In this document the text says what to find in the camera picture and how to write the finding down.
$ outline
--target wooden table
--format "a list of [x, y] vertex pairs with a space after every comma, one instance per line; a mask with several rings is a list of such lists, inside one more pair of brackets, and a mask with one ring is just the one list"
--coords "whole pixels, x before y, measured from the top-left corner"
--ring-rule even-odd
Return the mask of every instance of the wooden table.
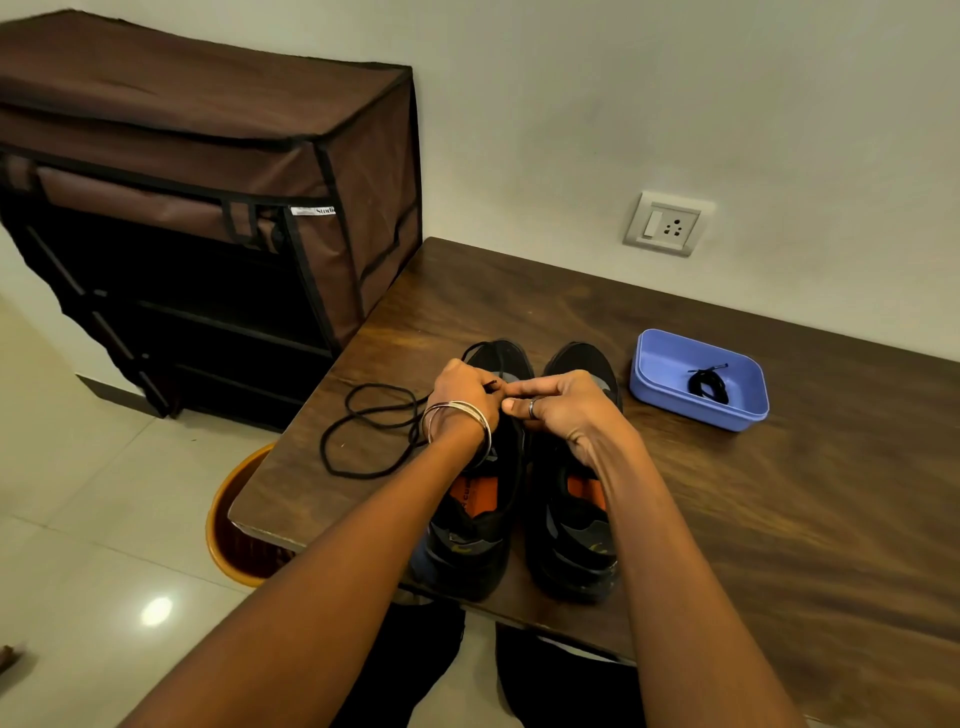
[[[426, 394], [446, 360], [497, 337], [536, 371], [589, 341], [626, 387], [637, 336], [664, 328], [763, 367], [767, 420], [733, 434], [625, 397], [701, 549], [804, 712], [837, 725], [960, 725], [960, 364], [430, 239], [234, 502], [294, 549], [380, 481], [331, 477], [321, 432], [355, 384]], [[385, 403], [383, 395], [361, 402]], [[402, 435], [341, 430], [333, 459], [377, 470]], [[630, 658], [623, 593], [555, 601], [519, 555], [474, 605]]]

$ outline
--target shoelace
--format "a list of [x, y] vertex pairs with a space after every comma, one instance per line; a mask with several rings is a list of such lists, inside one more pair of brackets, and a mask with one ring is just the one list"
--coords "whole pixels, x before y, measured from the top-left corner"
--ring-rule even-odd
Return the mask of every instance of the shoelace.
[[[478, 341], [476, 344], [467, 347], [467, 350], [460, 357], [461, 361], [467, 361], [467, 357], [473, 352], [480, 347], [487, 346], [491, 343], [492, 342], [490, 341]], [[495, 350], [497, 363], [500, 365], [500, 370], [497, 375], [502, 378], [504, 374], [503, 354], [500, 352], [499, 348], [495, 348]], [[486, 385], [484, 385], [484, 389], [487, 390], [491, 384], [493, 384], [493, 382], [488, 382]], [[363, 409], [353, 409], [351, 406], [353, 398], [365, 389], [387, 389], [392, 392], [399, 392], [407, 397], [409, 401], [399, 402], [397, 404], [382, 404], [376, 407], [364, 407]], [[384, 475], [394, 473], [407, 461], [415, 449], [422, 448], [424, 445], [426, 445], [426, 440], [422, 440], [420, 438], [420, 420], [423, 417], [422, 412], [420, 412], [420, 408], [424, 406], [426, 401], [429, 399], [429, 394], [418, 399], [413, 390], [407, 389], [406, 387], [398, 387], [395, 384], [386, 384], [378, 381], [369, 381], [353, 387], [353, 389], [347, 393], [347, 396], [344, 397], [344, 407], [347, 409], [347, 414], [325, 429], [324, 434], [320, 436], [320, 459], [324, 463], [326, 471], [331, 475], [348, 477], [353, 480], [374, 480], [378, 477], [383, 477]], [[377, 420], [371, 419], [370, 417], [370, 415], [376, 415], [383, 412], [402, 412], [403, 410], [411, 410], [413, 414], [409, 420], [404, 420], [401, 423], [380, 423]], [[376, 471], [374, 473], [362, 473], [358, 471], [340, 470], [339, 468], [334, 468], [333, 465], [330, 464], [330, 458], [326, 452], [327, 445], [330, 442], [330, 436], [342, 426], [349, 422], [353, 422], [354, 420], [360, 420], [374, 429], [401, 429], [402, 427], [410, 428], [407, 430], [407, 447], [396, 459], [396, 462], [393, 465], [388, 468], [384, 468], [382, 471]]]
[[[708, 369], [690, 369], [687, 373], [694, 373], [686, 383], [686, 390], [691, 395], [697, 397], [706, 397], [708, 400], [719, 402], [720, 404], [729, 404], [730, 396], [727, 394], [727, 385], [723, 379], [716, 373], [717, 369], [725, 369], [729, 364], [717, 364]], [[710, 388], [710, 392], [704, 389], [704, 385]]]

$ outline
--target white floor tile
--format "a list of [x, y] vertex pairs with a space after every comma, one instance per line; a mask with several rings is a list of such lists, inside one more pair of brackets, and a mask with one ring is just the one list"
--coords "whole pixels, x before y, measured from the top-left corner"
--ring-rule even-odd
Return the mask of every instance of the white floor tile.
[[0, 514], [46, 523], [154, 418], [98, 400], [0, 300]]
[[51, 519], [65, 533], [244, 590], [210, 560], [206, 513], [231, 470], [273, 432], [185, 411], [155, 420]]
[[[0, 675], [4, 728], [116, 725], [244, 599], [49, 529], [0, 560], [0, 588], [0, 640], [28, 649]], [[146, 626], [163, 599], [169, 617]]]
[[410, 728], [521, 726], [505, 702], [501, 704], [494, 641], [494, 622], [467, 612], [457, 659], [414, 709]]

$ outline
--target silver bangle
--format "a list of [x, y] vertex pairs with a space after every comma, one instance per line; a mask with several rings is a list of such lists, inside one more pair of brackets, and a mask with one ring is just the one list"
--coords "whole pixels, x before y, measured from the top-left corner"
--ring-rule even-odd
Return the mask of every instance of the silver bangle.
[[481, 427], [483, 427], [483, 457], [474, 458], [470, 460], [467, 465], [468, 468], [475, 467], [487, 459], [487, 455], [490, 454], [490, 451], [493, 447], [493, 432], [490, 428], [490, 423], [487, 422], [487, 418], [484, 416], [484, 413], [481, 412], [475, 405], [470, 404], [468, 401], [462, 400], [451, 400], [451, 401], [439, 401], [436, 404], [431, 404], [426, 408], [426, 411], [423, 412], [423, 430], [426, 434], [426, 441], [428, 443], [433, 442], [433, 420], [437, 415], [437, 411], [443, 409], [444, 407], [450, 407], [452, 409], [460, 410], [461, 412], [466, 412], [470, 415]]

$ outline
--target wall socket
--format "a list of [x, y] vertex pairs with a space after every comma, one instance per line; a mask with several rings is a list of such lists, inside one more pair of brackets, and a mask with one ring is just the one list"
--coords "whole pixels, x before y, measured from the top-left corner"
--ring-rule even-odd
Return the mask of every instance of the wall socket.
[[715, 210], [716, 204], [706, 200], [644, 191], [623, 242], [687, 257], [703, 238]]

